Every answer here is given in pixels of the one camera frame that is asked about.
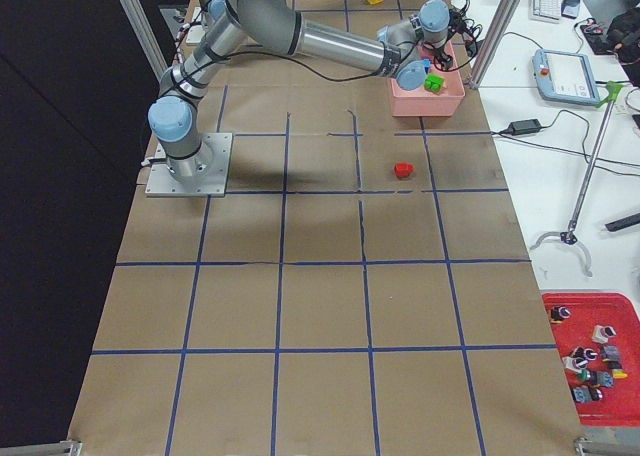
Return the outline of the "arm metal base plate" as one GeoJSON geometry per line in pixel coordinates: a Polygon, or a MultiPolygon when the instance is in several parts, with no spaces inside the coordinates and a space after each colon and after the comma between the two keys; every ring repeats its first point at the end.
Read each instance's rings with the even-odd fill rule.
{"type": "Polygon", "coordinates": [[[226,194],[232,133],[200,133],[199,152],[177,160],[169,158],[157,144],[150,165],[145,193],[149,197],[216,197],[226,194]]]}

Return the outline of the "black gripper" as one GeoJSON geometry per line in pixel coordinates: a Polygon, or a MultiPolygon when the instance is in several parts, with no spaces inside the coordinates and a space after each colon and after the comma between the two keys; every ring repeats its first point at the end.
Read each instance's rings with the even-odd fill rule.
{"type": "Polygon", "coordinates": [[[440,44],[433,44],[431,51],[436,66],[441,71],[450,71],[453,67],[453,57],[447,52],[448,41],[442,41],[440,44]]]}

